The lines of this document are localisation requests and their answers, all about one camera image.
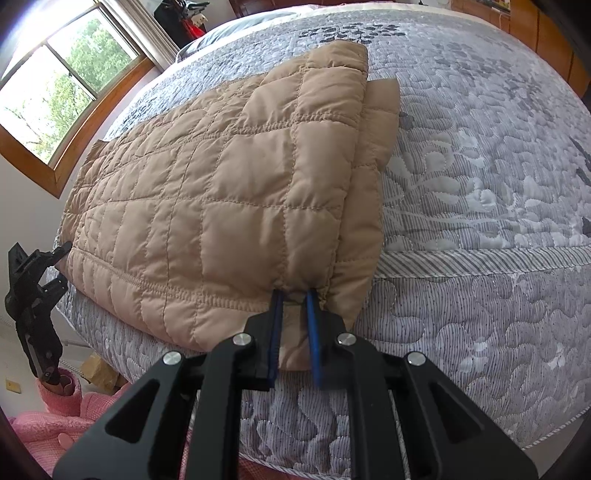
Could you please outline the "light side curtain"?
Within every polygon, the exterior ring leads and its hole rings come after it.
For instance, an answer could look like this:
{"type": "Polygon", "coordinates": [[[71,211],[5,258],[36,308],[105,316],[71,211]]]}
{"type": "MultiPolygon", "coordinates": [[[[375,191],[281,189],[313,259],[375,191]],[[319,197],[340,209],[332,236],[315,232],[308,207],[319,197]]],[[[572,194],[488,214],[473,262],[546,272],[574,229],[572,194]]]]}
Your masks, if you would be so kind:
{"type": "Polygon", "coordinates": [[[161,71],[175,62],[179,48],[154,17],[159,1],[116,0],[104,4],[161,71]]]}

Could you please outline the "pink knitted sleeve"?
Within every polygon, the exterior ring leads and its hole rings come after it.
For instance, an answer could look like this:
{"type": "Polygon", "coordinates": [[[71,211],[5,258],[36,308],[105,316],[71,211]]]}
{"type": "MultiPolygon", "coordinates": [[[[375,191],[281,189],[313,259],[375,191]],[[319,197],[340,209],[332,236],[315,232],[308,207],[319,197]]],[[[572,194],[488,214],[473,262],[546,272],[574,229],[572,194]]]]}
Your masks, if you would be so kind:
{"type": "Polygon", "coordinates": [[[9,423],[25,448],[51,476],[63,454],[126,392],[83,393],[78,377],[60,368],[60,387],[36,381],[44,411],[23,412],[9,423]]]}

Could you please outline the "beige quilted jacket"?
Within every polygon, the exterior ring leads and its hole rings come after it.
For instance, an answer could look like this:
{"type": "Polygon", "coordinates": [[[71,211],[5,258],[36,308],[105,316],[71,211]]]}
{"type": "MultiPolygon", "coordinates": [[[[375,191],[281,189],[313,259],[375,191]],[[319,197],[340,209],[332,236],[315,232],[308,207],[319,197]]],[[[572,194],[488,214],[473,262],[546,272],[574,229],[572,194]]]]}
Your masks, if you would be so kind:
{"type": "Polygon", "coordinates": [[[287,296],[279,365],[310,367],[308,290],[352,326],[384,241],[400,88],[334,41],[97,142],[65,204],[59,271],[116,319],[207,352],[287,296]]]}

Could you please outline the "cardboard box on floor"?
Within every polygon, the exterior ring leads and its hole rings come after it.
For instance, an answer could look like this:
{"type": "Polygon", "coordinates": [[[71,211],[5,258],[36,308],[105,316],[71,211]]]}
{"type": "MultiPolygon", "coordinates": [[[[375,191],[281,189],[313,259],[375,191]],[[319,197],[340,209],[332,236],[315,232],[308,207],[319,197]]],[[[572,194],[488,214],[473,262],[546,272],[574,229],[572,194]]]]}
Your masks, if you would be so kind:
{"type": "Polygon", "coordinates": [[[80,372],[85,380],[105,393],[112,394],[120,387],[120,374],[96,353],[81,364],[80,372]]]}

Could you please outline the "large side window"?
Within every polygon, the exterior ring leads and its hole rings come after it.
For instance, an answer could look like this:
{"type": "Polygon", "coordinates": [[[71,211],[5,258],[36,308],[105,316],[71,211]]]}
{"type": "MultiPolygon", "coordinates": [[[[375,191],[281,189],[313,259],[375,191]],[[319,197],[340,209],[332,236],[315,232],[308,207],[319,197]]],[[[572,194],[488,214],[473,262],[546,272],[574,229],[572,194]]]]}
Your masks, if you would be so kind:
{"type": "Polygon", "coordinates": [[[103,1],[2,2],[2,156],[59,197],[92,137],[153,67],[103,1]]]}

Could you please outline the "grey pillow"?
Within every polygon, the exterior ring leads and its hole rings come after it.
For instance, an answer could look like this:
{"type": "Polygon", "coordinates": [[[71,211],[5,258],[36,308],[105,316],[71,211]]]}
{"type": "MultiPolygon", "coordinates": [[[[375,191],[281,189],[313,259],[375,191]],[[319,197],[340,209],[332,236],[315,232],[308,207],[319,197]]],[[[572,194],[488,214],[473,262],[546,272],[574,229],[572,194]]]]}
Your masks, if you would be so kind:
{"type": "Polygon", "coordinates": [[[183,46],[176,55],[175,62],[179,63],[186,58],[190,57],[194,53],[200,49],[201,40],[193,40],[192,42],[188,43],[187,45],[183,46]]]}

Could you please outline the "coat rack with clothes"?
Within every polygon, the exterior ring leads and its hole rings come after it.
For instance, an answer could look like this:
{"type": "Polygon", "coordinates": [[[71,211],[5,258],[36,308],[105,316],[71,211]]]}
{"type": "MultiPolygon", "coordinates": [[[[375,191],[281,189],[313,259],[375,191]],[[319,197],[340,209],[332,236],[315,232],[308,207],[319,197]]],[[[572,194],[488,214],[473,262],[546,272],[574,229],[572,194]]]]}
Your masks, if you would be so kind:
{"type": "Polygon", "coordinates": [[[172,42],[182,48],[206,33],[204,10],[208,1],[163,0],[153,16],[172,42]]]}

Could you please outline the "wooden wardrobe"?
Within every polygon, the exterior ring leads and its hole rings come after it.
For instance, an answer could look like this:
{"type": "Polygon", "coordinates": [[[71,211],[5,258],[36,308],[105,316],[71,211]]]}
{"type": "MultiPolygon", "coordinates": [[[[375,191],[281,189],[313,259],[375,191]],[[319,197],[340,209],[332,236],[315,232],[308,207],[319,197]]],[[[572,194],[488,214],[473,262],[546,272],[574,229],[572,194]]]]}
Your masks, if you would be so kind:
{"type": "Polygon", "coordinates": [[[544,59],[583,98],[590,73],[556,23],[532,1],[451,0],[451,9],[511,34],[544,59]]]}

